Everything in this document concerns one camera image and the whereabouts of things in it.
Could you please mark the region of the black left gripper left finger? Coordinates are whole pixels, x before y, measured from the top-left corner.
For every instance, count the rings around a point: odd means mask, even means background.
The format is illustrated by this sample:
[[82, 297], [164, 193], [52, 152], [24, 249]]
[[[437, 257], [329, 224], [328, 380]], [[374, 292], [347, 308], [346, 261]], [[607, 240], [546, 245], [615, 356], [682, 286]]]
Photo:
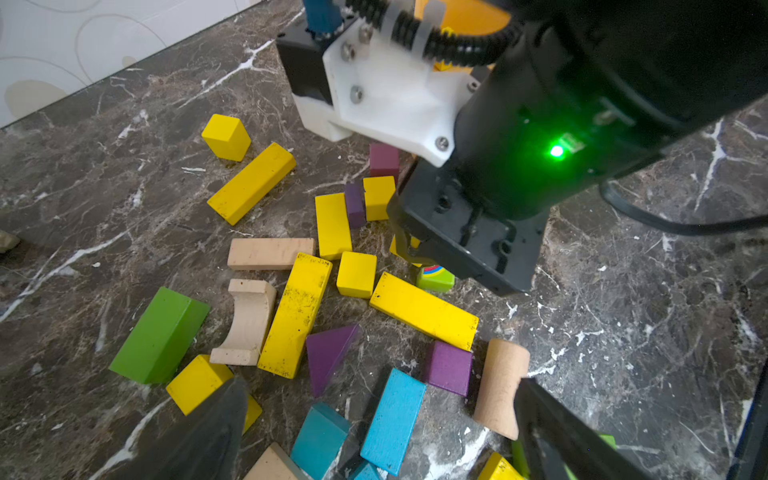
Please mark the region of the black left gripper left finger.
[[246, 382], [235, 377], [119, 470], [121, 479], [230, 479], [247, 413]]

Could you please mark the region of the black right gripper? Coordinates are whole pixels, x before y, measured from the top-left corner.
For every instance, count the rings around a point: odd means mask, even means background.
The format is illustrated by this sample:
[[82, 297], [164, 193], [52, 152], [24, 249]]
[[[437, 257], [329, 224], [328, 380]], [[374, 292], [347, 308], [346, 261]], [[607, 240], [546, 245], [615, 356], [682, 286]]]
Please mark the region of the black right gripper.
[[483, 89], [460, 111], [457, 149], [419, 160], [388, 213], [399, 250], [493, 293], [526, 292], [550, 209], [652, 159], [660, 134], [605, 97], [582, 105], [545, 93]]

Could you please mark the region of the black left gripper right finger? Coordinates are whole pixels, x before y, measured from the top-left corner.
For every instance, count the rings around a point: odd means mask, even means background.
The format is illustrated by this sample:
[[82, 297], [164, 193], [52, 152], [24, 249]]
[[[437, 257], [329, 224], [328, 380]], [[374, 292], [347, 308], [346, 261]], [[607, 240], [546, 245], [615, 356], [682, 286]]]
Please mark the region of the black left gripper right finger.
[[514, 399], [519, 439], [531, 479], [645, 479], [640, 469], [550, 395], [533, 378]]

